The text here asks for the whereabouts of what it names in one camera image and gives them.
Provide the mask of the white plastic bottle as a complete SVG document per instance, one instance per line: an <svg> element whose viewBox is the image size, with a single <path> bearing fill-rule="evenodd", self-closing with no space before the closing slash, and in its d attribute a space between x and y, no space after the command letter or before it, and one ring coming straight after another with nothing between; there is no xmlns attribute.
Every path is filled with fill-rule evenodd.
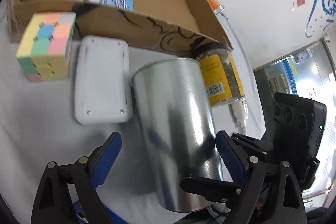
<svg viewBox="0 0 336 224"><path fill-rule="evenodd" d="M232 114L235 118L236 124L240 128L245 128L247 126L248 119L248 106L245 97L238 99L231 104Z"/></svg>

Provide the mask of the yellow label glass jar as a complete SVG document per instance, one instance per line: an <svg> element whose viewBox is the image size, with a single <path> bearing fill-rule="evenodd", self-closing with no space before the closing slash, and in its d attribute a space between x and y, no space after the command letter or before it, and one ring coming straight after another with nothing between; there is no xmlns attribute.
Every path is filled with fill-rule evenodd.
<svg viewBox="0 0 336 224"><path fill-rule="evenodd" d="M193 58L201 65L207 96L212 107L242 99L243 85L230 50L212 42L193 50Z"/></svg>

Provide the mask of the silver metal tin can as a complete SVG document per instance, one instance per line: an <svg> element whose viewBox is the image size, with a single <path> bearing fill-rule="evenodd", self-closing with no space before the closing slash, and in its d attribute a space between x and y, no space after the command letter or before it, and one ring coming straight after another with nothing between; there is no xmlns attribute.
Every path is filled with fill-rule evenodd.
<svg viewBox="0 0 336 224"><path fill-rule="evenodd" d="M223 178L200 64L187 58L157 61L136 71L131 81L159 203L178 213L204 209L209 201L180 186L189 174Z"/></svg>

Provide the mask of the white rectangular device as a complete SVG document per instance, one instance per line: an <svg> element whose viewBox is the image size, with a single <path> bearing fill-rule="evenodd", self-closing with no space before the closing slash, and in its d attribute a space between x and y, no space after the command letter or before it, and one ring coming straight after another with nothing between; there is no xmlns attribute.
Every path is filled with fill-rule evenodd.
<svg viewBox="0 0 336 224"><path fill-rule="evenodd" d="M74 111L82 125L125 123L131 119L127 42L100 36L82 39L76 66Z"/></svg>

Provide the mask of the pastel puzzle cube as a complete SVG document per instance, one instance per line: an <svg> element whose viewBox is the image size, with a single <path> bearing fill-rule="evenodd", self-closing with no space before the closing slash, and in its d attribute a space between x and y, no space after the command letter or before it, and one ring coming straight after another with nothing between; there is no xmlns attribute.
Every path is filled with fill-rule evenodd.
<svg viewBox="0 0 336 224"><path fill-rule="evenodd" d="M75 23L74 12L33 15L15 55L29 81L68 79Z"/></svg>

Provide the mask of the grey table cloth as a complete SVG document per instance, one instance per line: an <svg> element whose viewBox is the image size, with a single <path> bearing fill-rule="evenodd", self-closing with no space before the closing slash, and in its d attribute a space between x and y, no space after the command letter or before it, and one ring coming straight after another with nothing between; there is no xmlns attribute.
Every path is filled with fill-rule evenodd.
<svg viewBox="0 0 336 224"><path fill-rule="evenodd" d="M1 2L1 195L16 220L29 223L48 162L71 164L118 132L122 149L98 187L102 202L128 223L175 223L183 218L161 207L154 192L138 120L83 126L72 111L70 80L32 83L10 41L6 4Z"/></svg>

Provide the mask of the orange clear plastic jar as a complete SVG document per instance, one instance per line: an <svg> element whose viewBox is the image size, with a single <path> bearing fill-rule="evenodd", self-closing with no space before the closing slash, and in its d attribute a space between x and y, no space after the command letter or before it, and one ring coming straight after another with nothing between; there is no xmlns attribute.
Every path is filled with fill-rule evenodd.
<svg viewBox="0 0 336 224"><path fill-rule="evenodd" d="M215 15L223 14L224 6L217 0L207 0Z"/></svg>

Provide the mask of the blue wall decal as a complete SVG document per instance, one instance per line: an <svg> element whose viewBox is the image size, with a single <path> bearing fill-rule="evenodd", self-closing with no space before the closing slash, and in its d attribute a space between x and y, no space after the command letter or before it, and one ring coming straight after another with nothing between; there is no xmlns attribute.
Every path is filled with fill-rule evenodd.
<svg viewBox="0 0 336 224"><path fill-rule="evenodd" d="M313 0L305 28L306 38L324 36L335 27L335 0Z"/></svg>

